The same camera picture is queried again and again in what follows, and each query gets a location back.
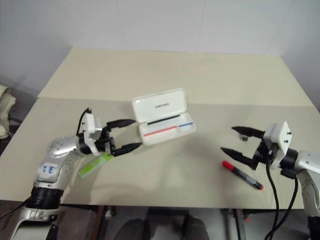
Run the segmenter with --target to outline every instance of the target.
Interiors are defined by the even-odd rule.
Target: white tile wall
[[[127,49],[196,50],[204,0],[117,0]]]
[[[32,104],[72,46],[279,54],[320,108],[319,13],[320,0],[0,0],[0,82]]]
[[[320,1],[297,1],[267,54],[279,54],[320,109]]]
[[[264,54],[294,0],[206,0],[200,52]]]

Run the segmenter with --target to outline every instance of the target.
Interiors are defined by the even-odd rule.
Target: red marker
[[[236,168],[235,166],[233,166],[230,162],[228,161],[223,161],[222,165],[231,170],[235,175],[239,176],[240,178],[242,178],[243,180],[245,180],[248,184],[254,186],[255,188],[259,189],[259,190],[263,190],[264,186],[262,184],[260,184],[259,182],[257,182],[256,180],[254,180],[252,177],[248,176],[247,174],[245,174],[243,171],[241,171],[240,169]]]

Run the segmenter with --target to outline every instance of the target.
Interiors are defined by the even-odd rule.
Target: black cable
[[[293,190],[293,195],[289,204],[289,207],[287,208],[285,214],[283,215],[281,221],[275,226],[275,228],[272,228],[272,230],[265,236],[266,238],[270,237],[271,235],[273,235],[275,233],[275,231],[277,231],[281,225],[285,222],[285,220],[287,219],[287,217],[289,216],[289,213],[294,205],[294,202],[296,200],[296,196],[297,196],[297,192],[298,192],[298,179],[297,177],[294,178],[294,190]]]
[[[81,126],[81,121],[82,121],[82,118],[84,117],[84,115],[85,115],[86,113],[89,113],[89,114],[90,114],[90,113],[91,113],[91,109],[90,109],[90,108],[87,108],[87,109],[84,110],[83,113],[81,114],[75,135],[78,135],[78,134],[79,134],[79,130],[80,130],[80,126]]]
[[[274,200],[275,200],[275,215],[274,215],[274,220],[273,220],[273,225],[272,225],[272,233],[270,234],[270,236],[265,236],[264,240],[272,240],[272,238],[274,237],[274,232],[273,232],[273,229],[275,229],[277,223],[278,223],[278,218],[279,218],[279,199],[278,199],[278,194],[277,194],[277,189],[276,189],[276,186],[275,186],[275,183],[271,177],[271,174],[270,174],[270,161],[266,162],[265,164],[265,171],[266,171],[266,175],[269,179],[269,182],[271,184],[271,187],[272,187],[272,191],[273,191],[273,195],[274,195]]]
[[[22,203],[20,203],[18,206],[16,206],[15,208],[11,209],[10,211],[6,212],[5,214],[0,216],[0,219],[5,218],[6,216],[9,216],[11,214],[13,214],[16,210],[18,210],[19,208],[23,207],[27,201],[29,200],[29,198],[27,198],[26,200],[24,200]]]

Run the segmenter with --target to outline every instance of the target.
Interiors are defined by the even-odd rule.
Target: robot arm
[[[320,239],[320,194],[315,183],[315,177],[320,175],[320,153],[297,152],[289,148],[292,133],[287,122],[271,124],[266,131],[243,126],[232,129],[242,136],[261,139],[253,158],[243,156],[241,152],[233,149],[221,149],[234,160],[250,166],[253,170],[256,170],[258,163],[264,163],[270,164],[271,169],[281,168],[281,174],[287,178],[297,177],[301,183],[311,239]]]
[[[106,152],[116,157],[138,148],[141,142],[116,149],[111,136],[111,129],[126,127],[134,122],[121,119],[108,122],[102,128],[100,118],[87,112],[82,121],[83,133],[52,141],[37,168],[31,196],[20,212],[10,239],[26,240],[35,236],[36,239],[55,239],[58,227],[51,223],[58,217],[60,199],[70,182],[76,161],[91,153],[99,156],[100,152]]]

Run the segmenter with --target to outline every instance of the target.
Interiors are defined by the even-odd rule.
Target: table
[[[265,166],[253,171],[231,160],[220,147],[252,157],[259,140],[241,141],[231,127],[263,130],[269,123],[287,120],[293,133],[291,147],[318,151],[320,115],[278,56],[73,49],[1,156],[0,198],[22,201],[29,195],[47,145],[56,137],[74,135],[86,107],[104,122],[134,118],[131,98],[177,87],[186,91],[196,133],[142,146],[114,158],[87,178],[74,174],[62,202],[274,209]],[[118,146],[140,140],[136,124],[112,132]],[[93,158],[83,159],[75,171]],[[264,190],[223,169],[225,159],[260,181]],[[280,208],[285,209],[294,183],[281,176],[279,169],[272,176]],[[298,192],[295,209],[303,208]]]

